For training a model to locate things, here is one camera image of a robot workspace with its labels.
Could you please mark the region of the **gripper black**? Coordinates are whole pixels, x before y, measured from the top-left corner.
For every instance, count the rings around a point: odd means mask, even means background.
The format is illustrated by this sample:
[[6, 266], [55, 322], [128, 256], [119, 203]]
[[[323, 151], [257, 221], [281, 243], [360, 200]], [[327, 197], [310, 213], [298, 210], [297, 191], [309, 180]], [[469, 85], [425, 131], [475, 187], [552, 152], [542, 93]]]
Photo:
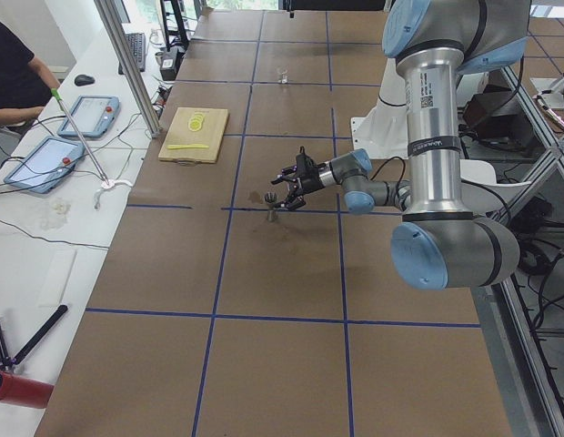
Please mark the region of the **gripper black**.
[[287, 197], [277, 203], [277, 208], [288, 211], [297, 210], [306, 205], [304, 196], [322, 189], [322, 182], [319, 176], [319, 168], [315, 166], [291, 166], [282, 168], [280, 173], [270, 181], [272, 185], [282, 182], [293, 183]]

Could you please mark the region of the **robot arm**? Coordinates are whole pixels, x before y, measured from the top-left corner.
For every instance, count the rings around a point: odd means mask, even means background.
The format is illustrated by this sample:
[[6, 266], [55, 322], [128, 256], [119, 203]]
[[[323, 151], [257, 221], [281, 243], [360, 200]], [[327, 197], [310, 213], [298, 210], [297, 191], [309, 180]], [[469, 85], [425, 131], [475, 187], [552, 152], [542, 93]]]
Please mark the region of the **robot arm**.
[[280, 207], [301, 208], [306, 194], [338, 185], [352, 214], [401, 210], [390, 251], [410, 286], [484, 287], [508, 278], [519, 263], [515, 236], [462, 198], [456, 80], [521, 58], [529, 14], [527, 1], [397, 1], [382, 45], [405, 83], [409, 180], [370, 180], [362, 149], [324, 163], [300, 152], [277, 176], [288, 185]]

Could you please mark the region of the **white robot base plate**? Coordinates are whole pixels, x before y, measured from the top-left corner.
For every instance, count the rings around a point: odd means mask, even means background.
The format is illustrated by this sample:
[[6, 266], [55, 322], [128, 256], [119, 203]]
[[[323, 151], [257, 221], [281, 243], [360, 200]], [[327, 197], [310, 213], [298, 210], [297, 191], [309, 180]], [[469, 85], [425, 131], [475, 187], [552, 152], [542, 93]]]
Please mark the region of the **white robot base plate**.
[[364, 148], [371, 159], [408, 158], [405, 81], [389, 59], [377, 103], [365, 117], [351, 118], [354, 148]]

